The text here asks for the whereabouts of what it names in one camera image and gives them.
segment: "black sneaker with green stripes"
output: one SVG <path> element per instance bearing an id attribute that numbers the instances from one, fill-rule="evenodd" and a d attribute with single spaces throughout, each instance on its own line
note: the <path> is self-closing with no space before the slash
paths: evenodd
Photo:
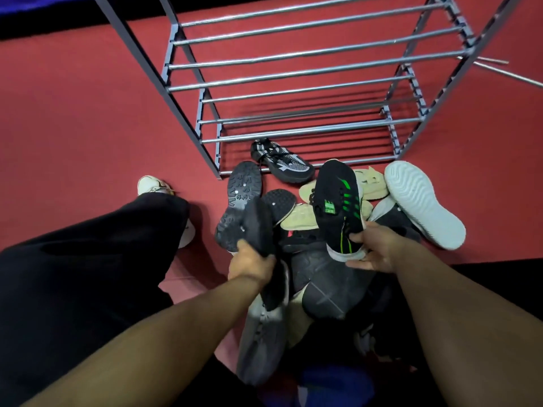
<path id="1" fill-rule="evenodd" d="M 360 260 L 366 254 L 361 244 L 349 239 L 349 234 L 364 229 L 361 200 L 355 172 L 335 159 L 324 163 L 316 178 L 313 211 L 328 253 L 336 261 Z"/>

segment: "pile of shoes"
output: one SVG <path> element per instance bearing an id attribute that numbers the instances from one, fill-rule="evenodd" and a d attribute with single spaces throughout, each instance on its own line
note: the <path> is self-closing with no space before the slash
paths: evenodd
<path id="1" fill-rule="evenodd" d="M 363 231 L 364 220 L 419 242 L 422 234 L 447 250 L 464 242 L 464 225 L 439 205 L 430 179 L 413 164 L 395 161 L 382 174 L 332 159 L 310 181 L 314 167 L 269 139 L 256 140 L 251 157 L 258 164 L 242 162 L 229 178 L 229 204 L 215 232 L 232 254 L 243 238 L 262 256 L 277 257 L 245 321 L 237 374 L 246 384 L 264 383 L 314 320 L 345 319 L 371 291 L 376 274 L 345 265 L 366 254 L 349 239 Z M 262 196 L 262 164 L 283 182 L 307 183 L 299 189 L 305 203 L 297 205 L 283 189 Z M 370 200 L 381 198 L 373 208 Z"/>

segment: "red floor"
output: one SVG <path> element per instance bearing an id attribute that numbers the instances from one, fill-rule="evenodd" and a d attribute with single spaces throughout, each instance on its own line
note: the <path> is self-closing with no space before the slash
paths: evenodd
<path id="1" fill-rule="evenodd" d="M 270 0 L 187 13 L 181 19 L 194 20 L 300 1 L 313 0 Z M 347 4 L 327 10 L 309 10 L 299 16 L 283 14 L 235 21 L 230 25 L 194 27 L 187 30 L 187 35 L 197 37 L 377 11 L 389 7 L 393 1 L 394 6 L 408 6 L 420 0 Z M 499 1 L 457 0 L 475 31 L 480 31 Z M 510 60 L 509 70 L 543 80 L 543 49 L 537 39 L 543 32 L 538 16 L 541 8 L 543 0 L 524 0 L 484 55 Z M 430 29 L 442 22 L 441 13 L 434 16 L 437 18 L 431 21 Z M 385 39 L 409 34 L 416 19 L 416 15 L 386 19 L 384 23 L 388 27 L 376 27 L 374 21 L 343 24 L 335 29 L 318 27 L 307 36 L 294 31 L 289 34 L 287 45 L 284 38 L 279 39 L 274 34 L 261 39 L 243 38 L 235 43 L 200 44 L 194 47 L 194 53 L 198 60 L 204 61 L 337 45 L 337 34 L 341 44 Z M 166 20 L 142 20 L 132 23 L 132 28 L 149 49 L 151 59 L 160 63 L 169 33 Z M 444 40 L 442 45 L 435 40 L 424 42 L 417 52 L 458 46 L 454 37 Z M 337 60 L 349 63 L 383 55 L 399 56 L 403 48 L 363 50 Z M 415 65 L 427 97 L 440 88 L 454 64 L 454 59 L 447 59 Z M 210 69 L 204 75 L 207 80 L 220 80 L 239 76 L 240 72 L 264 74 L 328 65 L 337 65 L 337 61 L 330 56 L 320 56 L 306 61 L 267 63 L 256 69 Z M 222 274 L 227 273 L 230 255 L 215 244 L 213 233 L 227 205 L 226 182 L 214 178 L 110 26 L 0 43 L 0 70 L 3 74 L 0 165 L 4 171 L 0 247 L 112 211 L 134 198 L 139 177 L 152 174 L 167 180 L 181 197 L 193 204 L 191 218 L 199 229 L 194 245 L 180 252 L 163 284 L 165 290 L 179 301 L 224 280 Z M 394 67 L 381 67 L 356 75 L 390 76 L 393 71 Z M 320 81 L 352 81 L 352 75 L 335 73 Z M 175 81 L 191 83 L 194 79 L 187 72 L 175 74 Z M 279 89 L 296 86 L 296 82 L 272 83 Z M 245 85 L 243 91 L 258 92 L 267 87 L 255 83 Z M 386 86 L 375 88 L 377 96 L 382 96 L 383 88 Z M 238 87 L 224 87 L 212 92 L 222 96 L 238 91 L 241 91 Z M 194 122 L 197 93 L 179 93 L 177 97 Z M 221 115 L 256 112 L 259 108 L 262 111 L 258 103 L 239 103 L 220 107 Z M 294 105 L 286 100 L 273 104 L 276 107 Z M 542 105 L 543 96 L 537 87 L 472 68 L 411 147 L 405 159 L 426 171 L 440 202 L 467 228 L 464 246 L 455 252 L 438 252 L 448 263 L 543 256 L 543 213 L 539 208 L 543 145 L 539 110 Z M 375 150 L 379 145 L 363 144 L 358 138 L 351 136 L 345 145 L 334 136 L 328 137 L 328 141 L 324 137 L 317 153 L 308 153 L 304 140 L 282 143 L 311 160 L 325 158 L 322 149 L 334 148 L 334 155 L 341 156 L 382 151 Z M 247 158 L 248 146 L 249 143 L 227 146 L 225 167 L 231 168 Z M 375 167 L 382 171 L 385 165 Z M 269 175 L 264 187 L 265 190 L 283 187 L 297 191 Z M 229 335 L 219 352 L 230 367 L 236 351 L 236 335 Z"/>

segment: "shoe rack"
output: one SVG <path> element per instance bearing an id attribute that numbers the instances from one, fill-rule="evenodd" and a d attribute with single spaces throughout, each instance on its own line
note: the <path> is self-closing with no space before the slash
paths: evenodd
<path id="1" fill-rule="evenodd" d="M 228 21 L 245 20 L 253 17 L 271 16 L 272 14 L 290 13 L 295 14 L 303 10 L 327 8 L 341 4 L 352 3 L 356 5 L 353 7 L 353 11 L 363 11 L 363 1 L 368 0 L 325 0 L 313 3 L 289 5 L 288 0 L 285 0 L 285 6 L 280 8 L 274 8 L 269 10 L 252 11 L 247 13 L 235 14 L 224 17 L 213 17 L 205 20 L 191 21 L 180 23 L 177 15 L 175 14 L 173 7 L 169 0 L 159 0 L 164 8 L 166 16 L 171 24 L 171 31 L 169 39 L 164 41 L 166 48 L 166 56 L 163 66 L 157 68 L 150 61 L 148 55 L 140 45 L 137 38 L 134 36 L 127 23 L 119 17 L 114 8 L 113 0 L 95 0 L 99 7 L 112 24 L 113 28 L 117 31 L 118 35 L 124 41 L 134 58 L 138 61 L 143 71 L 146 73 L 149 80 L 158 90 L 174 116 L 177 118 L 181 125 L 181 128 L 190 137 L 195 145 L 197 151 L 206 161 L 207 165 L 214 172 L 218 179 L 221 177 L 229 176 L 231 171 L 221 170 L 221 150 L 226 143 L 252 141 L 256 138 L 268 137 L 270 139 L 279 139 L 292 136 L 302 135 L 318 135 L 329 132 L 344 132 L 345 135 L 349 132 L 360 131 L 362 129 L 374 129 L 375 127 L 383 127 L 388 129 L 390 135 L 390 154 L 382 155 L 379 157 L 365 157 L 342 160 L 346 164 L 364 164 L 381 161 L 392 161 L 401 158 L 404 153 L 413 144 L 416 138 L 424 130 L 427 123 L 438 111 L 439 107 L 443 104 L 444 100 L 450 94 L 451 90 L 460 82 L 462 77 L 467 72 L 468 68 L 472 66 L 479 54 L 482 52 L 487 43 L 492 39 L 494 34 L 507 20 L 508 16 L 512 13 L 515 6 L 518 5 L 520 0 L 503 0 L 499 5 L 497 11 L 488 21 L 479 35 L 476 35 L 471 30 L 469 24 L 462 16 L 462 13 L 458 9 L 458 5 L 455 0 L 426 0 L 423 5 L 417 5 L 404 8 L 392 8 L 385 11 L 377 12 L 363 12 L 356 13 L 348 16 L 333 17 L 325 20 L 313 20 L 303 21 L 289 25 L 255 28 L 249 31 L 238 31 L 222 34 L 210 34 L 205 37 L 197 37 L 187 39 L 185 36 L 185 29 L 188 27 L 202 26 L 213 23 L 224 23 Z M 387 4 L 393 5 L 394 0 L 387 0 Z M 366 42 L 362 44 L 349 44 L 343 45 L 341 43 L 341 37 L 335 37 L 338 44 L 335 47 L 327 47 L 323 49 L 311 49 L 303 51 L 287 51 L 283 54 L 257 56 L 257 57 L 243 57 L 235 60 L 223 60 L 223 61 L 203 61 L 197 62 L 191 46 L 201 43 L 213 43 L 220 42 L 221 40 L 234 40 L 240 39 L 243 42 L 245 37 L 258 37 L 263 34 L 282 33 L 285 37 L 288 37 L 289 31 L 310 29 L 318 26 L 327 26 L 340 23 L 358 22 L 362 20 L 379 20 L 384 17 L 398 16 L 407 13 L 420 13 L 419 19 L 415 25 L 415 28 L 411 34 L 407 34 L 404 37 L 394 38 L 389 40 L 376 40 L 374 42 Z M 424 31 L 430 15 L 434 13 L 444 13 L 449 21 L 449 26 L 445 28 Z M 415 47 L 421 40 L 428 38 L 439 37 L 444 34 L 457 34 L 459 38 L 459 47 L 454 50 L 441 51 L 433 54 L 414 55 Z M 404 53 L 400 57 L 391 57 L 384 60 L 376 61 L 362 61 L 352 64 L 327 66 L 321 68 L 310 68 L 303 70 L 296 70 L 290 72 L 279 72 L 273 74 L 262 74 L 257 76 L 241 76 L 233 79 L 206 81 L 204 80 L 201 70 L 202 68 L 209 67 L 224 67 L 224 66 L 236 66 L 239 64 L 258 64 L 263 62 L 288 60 L 297 57 L 309 57 L 319 55 L 331 55 L 344 51 L 356 51 L 363 50 L 370 47 L 390 46 L 391 44 L 404 43 L 406 45 Z M 178 49 L 181 49 L 186 56 L 187 64 L 176 64 L 174 62 L 175 53 Z M 445 85 L 438 92 L 437 96 L 432 101 L 427 101 L 424 97 L 417 79 L 417 75 L 413 69 L 412 63 L 424 62 L 430 60 L 438 60 L 447 57 L 458 58 L 458 64 L 453 69 L 450 76 L 447 78 Z M 279 89 L 269 90 L 263 93 L 256 94 L 239 94 L 230 96 L 219 96 L 214 98 L 212 92 L 214 88 L 221 86 L 240 86 L 240 92 L 243 92 L 243 86 L 248 83 L 266 81 L 266 80 L 281 80 L 291 79 L 294 77 L 304 77 L 308 75 L 329 74 L 336 72 L 347 72 L 350 70 L 368 69 L 379 66 L 397 65 L 394 74 L 390 74 L 390 77 L 379 79 L 362 79 L 352 80 L 346 83 L 336 84 L 324 84 L 324 85 L 310 85 L 304 88 L 295 89 Z M 180 70 L 191 70 L 196 78 L 196 83 L 187 85 L 172 85 L 172 73 Z M 395 92 L 399 83 L 409 84 L 412 92 L 411 101 L 417 105 L 416 116 L 410 116 L 406 118 L 396 117 L 394 118 L 390 110 L 390 104 L 394 102 Z M 366 87 L 375 85 L 377 83 L 390 83 L 387 93 L 381 100 L 375 102 L 369 102 L 364 104 L 357 104 L 351 106 L 323 106 L 317 109 L 302 110 L 302 111 L 288 111 L 280 113 L 267 113 L 261 115 L 247 115 L 239 116 L 235 118 L 221 118 L 217 106 L 220 106 L 221 102 L 237 101 L 246 102 L 262 97 L 277 97 L 277 96 L 295 96 L 300 93 L 307 92 L 326 92 L 330 90 L 341 91 L 341 89 L 347 87 Z M 192 125 L 185 113 L 178 104 L 174 93 L 184 92 L 189 90 L 198 90 L 198 110 L 197 121 L 195 125 Z M 204 119 L 204 107 L 208 106 L 212 118 Z M 305 116 L 315 116 L 326 114 L 329 116 L 334 113 L 344 112 L 356 112 L 364 109 L 375 109 L 378 112 L 379 117 L 373 120 L 363 120 L 359 122 L 340 122 L 334 124 L 327 124 L 323 122 L 321 125 L 312 125 L 308 127 L 297 127 L 294 129 L 273 129 L 271 131 L 255 132 L 235 134 L 229 133 L 228 128 L 234 124 L 243 124 L 250 122 L 264 122 L 267 120 L 289 120 L 294 118 L 302 118 Z M 216 135 L 212 138 L 204 139 L 202 137 L 202 127 L 206 124 L 216 125 Z M 405 124 L 409 126 L 410 133 L 407 136 L 403 136 L 401 139 L 397 133 L 397 126 Z M 330 150 L 328 158 L 334 158 L 334 151 Z M 322 163 L 313 163 L 318 168 Z M 268 171 L 267 168 L 262 168 L 263 172 Z"/>

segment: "black pants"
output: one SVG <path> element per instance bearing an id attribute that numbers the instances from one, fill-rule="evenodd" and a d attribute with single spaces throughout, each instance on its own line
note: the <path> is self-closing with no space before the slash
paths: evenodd
<path id="1" fill-rule="evenodd" d="M 173 304 L 158 284 L 188 211 L 182 198 L 143 194 L 116 212 L 0 253 L 0 405 L 23 403 Z M 254 391 L 212 356 L 178 403 L 229 399 L 259 405 Z"/>

